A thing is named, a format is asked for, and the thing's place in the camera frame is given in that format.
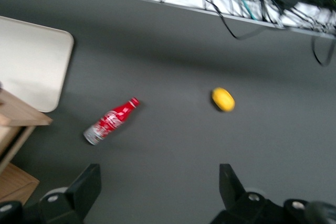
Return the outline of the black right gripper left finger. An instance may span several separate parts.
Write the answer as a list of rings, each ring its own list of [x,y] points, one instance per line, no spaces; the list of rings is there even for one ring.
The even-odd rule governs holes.
[[[90,164],[68,187],[56,188],[31,205],[1,203],[1,223],[84,223],[101,193],[99,164]]]

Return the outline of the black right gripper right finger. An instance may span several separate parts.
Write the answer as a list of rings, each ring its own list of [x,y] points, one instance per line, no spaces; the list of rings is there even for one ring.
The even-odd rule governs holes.
[[[248,192],[230,164],[219,166],[219,192],[225,209],[211,223],[308,223],[307,201],[287,199],[277,205],[257,192]]]

